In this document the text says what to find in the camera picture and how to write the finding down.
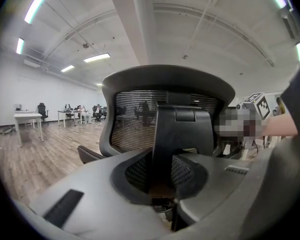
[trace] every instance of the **white wall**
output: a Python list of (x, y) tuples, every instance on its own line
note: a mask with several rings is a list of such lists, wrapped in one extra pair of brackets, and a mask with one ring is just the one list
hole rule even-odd
[(47, 121), (57, 120), (57, 111), (63, 110), (65, 104), (72, 108), (84, 105), (91, 113), (93, 105), (105, 104), (102, 97), (98, 101), (97, 90), (27, 66), (21, 59), (0, 54), (0, 126), (14, 124), (14, 104), (35, 110), (44, 103), (49, 110)]
[(107, 107), (105, 96), (102, 93), (97, 94), (97, 104), (100, 104), (100, 106)]

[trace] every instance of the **ceiling beam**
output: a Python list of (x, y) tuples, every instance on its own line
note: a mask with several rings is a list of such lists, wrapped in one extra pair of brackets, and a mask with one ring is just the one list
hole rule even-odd
[(140, 65), (156, 63), (153, 0), (112, 0)]
[[(172, 13), (177, 15), (180, 13), (186, 13), (188, 16), (195, 17), (197, 19), (200, 19), (203, 13), (202, 11), (194, 7), (189, 8), (180, 4), (165, 3), (154, 3), (154, 11), (156, 13)], [(208, 21), (211, 24), (218, 25), (219, 27), (223, 28), (224, 30), (228, 31), (236, 37), (235, 40), (231, 41), (228, 45), (225, 46), (225, 51), (231, 48), (240, 40), (242, 40), (248, 45), (250, 45), (253, 49), (255, 49), (255, 51), (260, 56), (262, 56), (263, 58), (267, 58), (270, 65), (274, 64), (274, 56), (273, 53), (270, 51), (269, 47), (263, 42), (261, 42), (260, 39), (256, 39), (254, 35), (250, 34), (250, 32), (247, 33), (247, 29), (243, 30), (242, 28), (234, 24), (232, 21), (228, 21), (228, 19), (226, 19), (224, 15), (220, 16), (219, 14), (212, 14), (209, 11), (206, 12), (206, 15), (203, 17), (203, 20)]]
[[(185, 37), (162, 35), (158, 37), (158, 40), (161, 44), (172, 45), (174, 47), (182, 47), (183, 44), (186, 43), (189, 39)], [(198, 40), (195, 41), (194, 44), (198, 51), (205, 50), (207, 53), (216, 54), (217, 56), (222, 56), (229, 60), (232, 60), (233, 62), (238, 63), (240, 66), (246, 68), (247, 70), (252, 69), (251, 64), (249, 62), (234, 55), (233, 53), (224, 51), (220, 47)]]
[[(260, 38), (260, 34), (251, 30), (250, 26), (245, 24), (245, 22), (241, 21), (234, 14), (225, 12), (225, 10), (222, 9), (222, 7), (229, 6), (230, 1), (231, 0), (219, 0), (218, 6), (213, 6), (210, 4), (206, 14), (215, 15), (218, 17), (218, 19), (222, 19), (222, 21), (227, 22), (227, 24), (231, 25), (233, 28), (240, 29), (241, 32), (245, 33), (245, 35), (249, 37), (249, 40), (253, 41), (253, 43), (257, 44), (257, 46), (261, 48), (263, 53), (269, 58), (270, 61), (274, 61), (275, 58), (273, 54), (271, 53), (267, 43)], [(169, 12), (171, 13), (172, 9), (175, 9), (176, 11), (179, 9), (179, 14), (181, 9), (183, 9), (183, 11), (187, 11), (186, 14), (188, 16), (194, 16), (196, 18), (200, 18), (202, 16), (207, 3), (207, 1), (202, 0), (153, 0), (155, 12), (157, 12), (156, 8), (160, 8), (159, 11), (167, 11), (167, 9), (169, 9)]]
[(75, 27), (75, 29), (71, 29), (70, 32), (66, 33), (61, 39), (59, 39), (51, 48), (47, 50), (47, 52), (44, 54), (43, 59), (51, 57), (67, 40), (70, 40), (74, 36), (77, 35), (77, 33), (82, 32), (83, 30), (89, 28), (90, 26), (94, 24), (99, 24), (101, 22), (107, 21), (112, 19), (113, 17), (117, 17), (116, 10), (110, 10), (106, 11), (104, 13), (101, 13), (97, 16), (94, 16), (82, 24)]

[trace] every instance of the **desk leg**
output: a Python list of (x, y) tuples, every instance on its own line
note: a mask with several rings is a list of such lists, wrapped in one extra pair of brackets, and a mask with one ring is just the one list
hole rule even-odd
[(39, 132), (39, 138), (41, 138), (41, 135), (40, 135), (40, 127), (39, 127), (39, 120), (41, 121), (41, 119), (36, 119), (36, 126), (38, 126), (38, 132)]
[(20, 131), (19, 131), (19, 123), (16, 118), (14, 119), (14, 121), (15, 121), (15, 130), (16, 130), (16, 133), (18, 134), (19, 144), (20, 144), (20, 147), (22, 147), (21, 135), (20, 135)]
[(40, 129), (40, 137), (41, 137), (41, 141), (44, 141), (44, 136), (42, 134), (42, 126), (41, 126), (41, 119), (39, 120), (39, 129)]

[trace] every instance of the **person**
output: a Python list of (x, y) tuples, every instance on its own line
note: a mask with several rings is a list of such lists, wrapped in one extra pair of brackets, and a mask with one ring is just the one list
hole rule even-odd
[(77, 111), (80, 112), (80, 116), (83, 117), (86, 124), (92, 124), (91, 115), (87, 113), (85, 106), (79, 105)]
[(96, 120), (97, 121), (99, 121), (99, 122), (101, 122), (100, 121), (100, 118), (101, 118), (101, 116), (102, 116), (102, 109), (101, 109), (101, 106), (100, 106), (100, 104), (98, 104), (97, 106), (96, 106)]
[(280, 97), (277, 97), (275, 101), (276, 101), (276, 103), (278, 105), (275, 108), (275, 110), (276, 110), (275, 115), (279, 116), (279, 115), (285, 114), (286, 113), (286, 109), (285, 109), (285, 105), (284, 105), (284, 102), (282, 101), (282, 99)]
[(272, 116), (265, 120), (262, 136), (296, 136), (298, 130), (289, 113)]

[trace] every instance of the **ceiling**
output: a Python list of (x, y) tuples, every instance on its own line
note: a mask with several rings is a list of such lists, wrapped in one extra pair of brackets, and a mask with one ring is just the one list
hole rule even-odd
[[(21, 37), (21, 56), (89, 86), (129, 67), (173, 64), (216, 75), (246, 96), (282, 91), (300, 64), (298, 40), (274, 0), (44, 0), (28, 24), (32, 1), (17, 5), (2, 46), (15, 52)], [(83, 61), (103, 53), (111, 57)]]

